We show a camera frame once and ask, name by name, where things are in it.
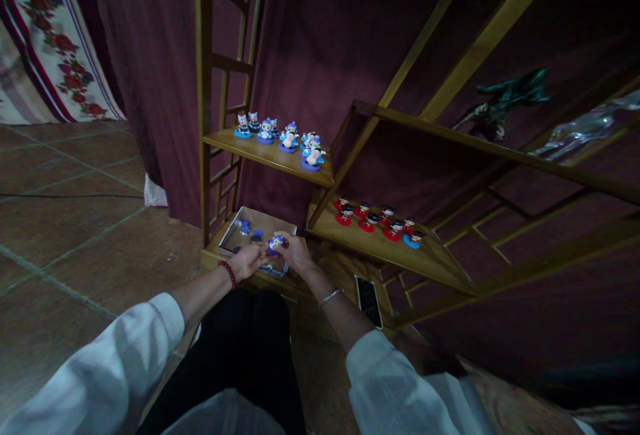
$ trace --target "tile floor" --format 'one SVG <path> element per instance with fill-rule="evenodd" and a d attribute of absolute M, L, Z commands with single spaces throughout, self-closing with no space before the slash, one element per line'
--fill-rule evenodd
<path fill-rule="evenodd" d="M 0 194 L 142 197 L 144 178 L 126 122 L 0 126 Z M 117 315 L 194 276 L 199 244 L 141 199 L 0 195 L 0 423 Z M 309 431 L 358 433 L 341 349 L 299 333 L 293 359 Z"/>

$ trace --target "black cable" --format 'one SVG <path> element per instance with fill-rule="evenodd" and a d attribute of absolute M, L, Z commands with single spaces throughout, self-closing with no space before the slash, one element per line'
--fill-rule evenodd
<path fill-rule="evenodd" d="M 90 197 L 117 197 L 119 199 L 144 199 L 144 197 L 138 197 L 137 195 L 114 195 L 114 194 L 100 194 L 100 195 L 19 195 L 19 194 L 0 194 L 0 197 L 34 197 L 38 199 L 88 199 Z"/>

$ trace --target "red flower pattern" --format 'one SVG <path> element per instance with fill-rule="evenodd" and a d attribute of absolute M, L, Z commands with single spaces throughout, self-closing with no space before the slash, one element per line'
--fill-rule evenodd
<path fill-rule="evenodd" d="M 80 111 L 92 117 L 101 117 L 107 110 L 97 103 L 88 103 L 85 93 L 94 82 L 93 75 L 76 58 L 78 47 L 63 33 L 55 32 L 49 19 L 53 18 L 56 8 L 63 0 L 28 0 L 22 4 L 31 22 L 45 34 L 45 44 L 54 48 L 64 60 L 58 64 L 63 81 L 57 84 L 58 90 L 68 95 L 72 101 L 80 104 Z"/>

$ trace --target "left hand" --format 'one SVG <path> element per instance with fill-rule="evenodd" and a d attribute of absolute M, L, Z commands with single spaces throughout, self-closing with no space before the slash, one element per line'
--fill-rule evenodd
<path fill-rule="evenodd" d="M 261 265 L 277 258 L 277 255 L 267 254 L 267 247 L 265 242 L 249 242 L 229 259 L 229 266 L 238 283 L 253 275 Z"/>

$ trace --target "hand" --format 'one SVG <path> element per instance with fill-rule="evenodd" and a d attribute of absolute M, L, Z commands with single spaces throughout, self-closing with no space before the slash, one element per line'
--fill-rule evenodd
<path fill-rule="evenodd" d="M 282 255 L 287 264 L 298 272 L 302 278 L 305 278 L 308 272 L 317 268 L 317 265 L 311 260 L 307 241 L 304 238 L 282 231 L 275 234 L 281 235 L 285 239 L 285 244 L 277 245 L 275 251 Z"/>
<path fill-rule="evenodd" d="M 267 244 L 264 242 L 249 242 L 229 259 L 229 266 L 233 270 L 235 280 L 241 282 L 249 278 L 261 265 L 273 260 L 277 255 L 267 255 Z"/>

